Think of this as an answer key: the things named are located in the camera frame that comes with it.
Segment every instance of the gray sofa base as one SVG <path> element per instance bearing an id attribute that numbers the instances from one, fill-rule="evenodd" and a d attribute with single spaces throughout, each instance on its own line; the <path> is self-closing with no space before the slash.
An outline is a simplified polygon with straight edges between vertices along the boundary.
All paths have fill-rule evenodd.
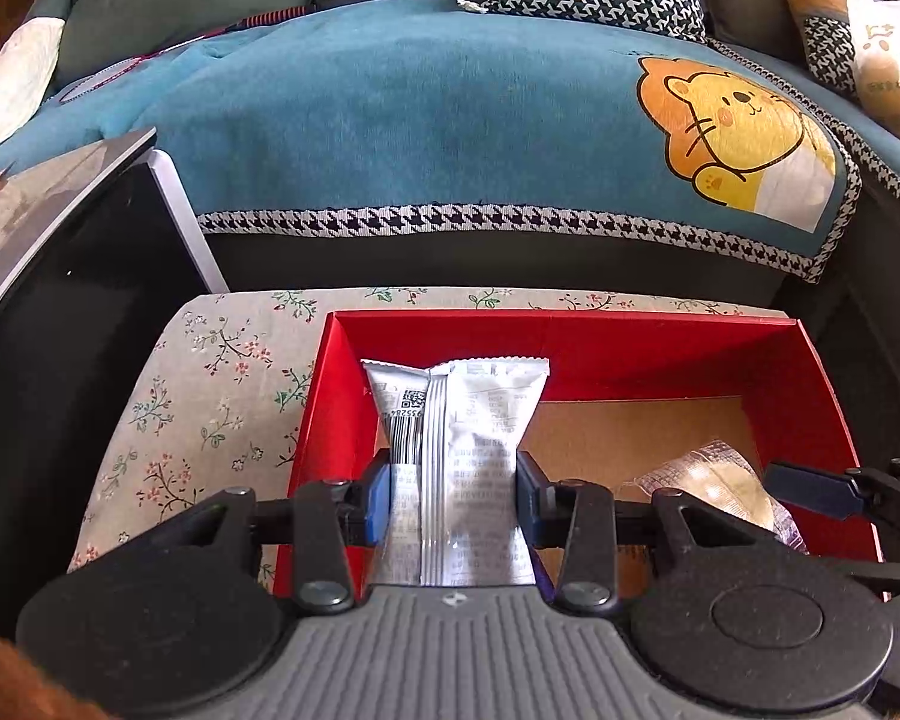
<path id="1" fill-rule="evenodd" d="M 783 274 L 654 242 L 514 231 L 373 238 L 215 233 L 232 290 L 453 286 L 606 290 L 766 307 Z"/>
<path id="2" fill-rule="evenodd" d="M 775 308 L 803 320 L 861 463 L 883 467 L 900 457 L 900 203 L 865 190 L 820 285 L 788 280 Z"/>

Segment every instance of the white snack packet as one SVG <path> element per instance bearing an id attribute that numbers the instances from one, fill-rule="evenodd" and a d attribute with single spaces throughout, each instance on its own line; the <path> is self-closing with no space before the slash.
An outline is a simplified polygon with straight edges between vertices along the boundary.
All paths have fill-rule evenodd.
<path id="1" fill-rule="evenodd" d="M 391 443 L 391 515 L 374 556 L 372 584 L 420 584 L 420 450 L 424 368 L 363 360 L 370 389 Z"/>
<path id="2" fill-rule="evenodd" d="M 516 447 L 549 362 L 362 363 L 391 442 L 391 517 L 372 583 L 533 584 L 516 521 Z"/>
<path id="3" fill-rule="evenodd" d="M 516 521 L 516 447 L 550 373 L 547 360 L 456 360 L 431 368 L 421 475 L 423 584 L 533 584 Z M 428 451 L 430 408 L 434 431 Z"/>

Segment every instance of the orange pillow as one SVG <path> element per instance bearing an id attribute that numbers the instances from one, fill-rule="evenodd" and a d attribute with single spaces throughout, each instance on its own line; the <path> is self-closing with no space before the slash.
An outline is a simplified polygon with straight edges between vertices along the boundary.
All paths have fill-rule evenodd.
<path id="1" fill-rule="evenodd" d="M 847 0 L 787 0 L 803 40 L 807 67 L 823 86 L 856 98 Z"/>

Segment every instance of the white pillow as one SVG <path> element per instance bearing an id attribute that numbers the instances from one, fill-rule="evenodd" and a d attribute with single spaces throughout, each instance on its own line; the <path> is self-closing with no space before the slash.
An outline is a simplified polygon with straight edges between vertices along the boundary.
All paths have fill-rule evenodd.
<path id="1" fill-rule="evenodd" d="M 29 122 L 56 68 L 63 19 L 38 16 L 0 49 L 0 143 Z"/>

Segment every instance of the plastic bag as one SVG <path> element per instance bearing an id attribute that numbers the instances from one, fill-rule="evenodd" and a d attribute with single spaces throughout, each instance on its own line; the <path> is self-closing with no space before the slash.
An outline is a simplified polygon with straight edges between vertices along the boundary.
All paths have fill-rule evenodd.
<path id="1" fill-rule="evenodd" d="M 860 103 L 900 138 L 900 1 L 847 0 L 847 14 Z"/>
<path id="2" fill-rule="evenodd" d="M 549 362 L 363 360 L 391 443 L 391 516 L 373 584 L 533 584 L 516 521 L 516 446 Z"/>
<path id="3" fill-rule="evenodd" d="M 684 490 L 722 512 L 773 531 L 778 541 L 806 552 L 791 514 L 767 494 L 751 465 L 725 442 L 708 443 L 630 484 L 646 495 L 660 488 Z"/>

